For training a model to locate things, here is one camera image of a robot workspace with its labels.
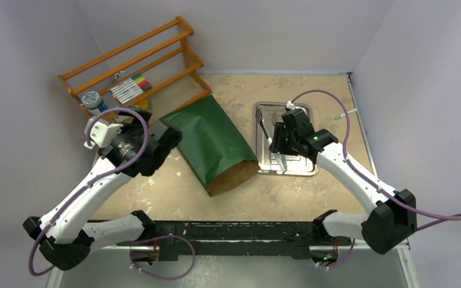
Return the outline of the silver metal tongs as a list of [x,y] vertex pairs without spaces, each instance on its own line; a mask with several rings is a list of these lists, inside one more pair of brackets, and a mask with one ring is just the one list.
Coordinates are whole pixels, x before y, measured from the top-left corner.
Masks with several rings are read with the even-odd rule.
[[[268,146],[271,147],[271,145],[273,144],[273,131],[267,129],[261,109],[256,110],[255,118],[262,129],[262,132],[267,140]],[[284,175],[287,172],[288,168],[286,157],[278,152],[269,152],[269,154],[271,163],[277,164],[279,167],[279,174]]]

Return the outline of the green brown paper bag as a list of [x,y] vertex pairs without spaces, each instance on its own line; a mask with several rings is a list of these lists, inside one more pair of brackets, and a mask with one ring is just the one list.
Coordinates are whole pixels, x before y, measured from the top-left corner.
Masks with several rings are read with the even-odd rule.
[[233,190],[258,173],[257,156],[212,95],[161,120],[181,130],[178,150],[210,197]]

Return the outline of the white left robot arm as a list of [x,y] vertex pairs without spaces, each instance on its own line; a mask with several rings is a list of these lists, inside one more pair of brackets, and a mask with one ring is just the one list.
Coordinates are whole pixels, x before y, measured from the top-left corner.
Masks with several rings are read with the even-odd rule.
[[152,176],[182,139],[182,132],[158,121],[144,132],[139,121],[120,124],[104,136],[106,124],[98,122],[91,143],[99,144],[100,156],[83,181],[54,209],[23,223],[38,241],[39,251],[54,267],[67,271],[101,248],[122,242],[152,243],[155,222],[143,211],[123,218],[92,222],[94,212],[124,184],[137,175]]

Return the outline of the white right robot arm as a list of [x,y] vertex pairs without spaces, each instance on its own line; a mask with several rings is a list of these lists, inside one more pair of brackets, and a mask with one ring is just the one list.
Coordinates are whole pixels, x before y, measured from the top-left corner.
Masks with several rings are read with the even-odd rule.
[[365,214],[330,210],[315,218],[313,236],[318,243],[327,244],[335,237],[354,238],[386,254],[416,231],[415,196],[371,174],[344,152],[336,136],[326,129],[316,131],[303,109],[282,114],[270,151],[309,159],[335,177],[365,210]]

